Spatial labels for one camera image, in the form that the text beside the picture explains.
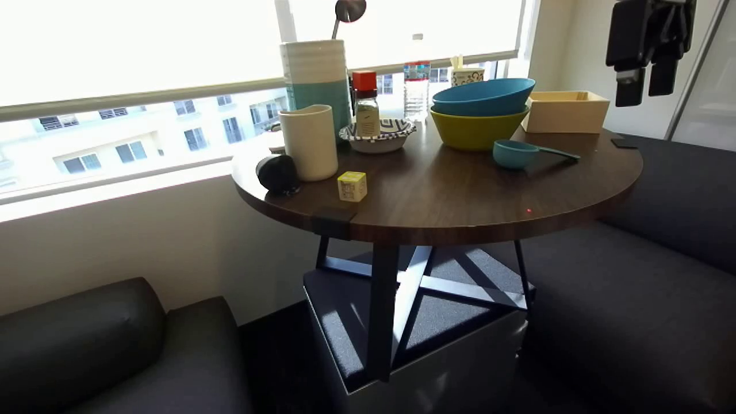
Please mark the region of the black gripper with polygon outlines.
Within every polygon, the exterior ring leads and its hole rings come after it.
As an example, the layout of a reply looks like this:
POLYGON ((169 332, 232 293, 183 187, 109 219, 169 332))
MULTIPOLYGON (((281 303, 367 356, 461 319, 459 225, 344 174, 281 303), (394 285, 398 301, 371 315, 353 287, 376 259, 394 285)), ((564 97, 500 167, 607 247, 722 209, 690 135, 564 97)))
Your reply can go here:
POLYGON ((698 0, 616 0, 606 65, 616 72, 616 103, 674 92, 679 59, 690 51, 698 0))

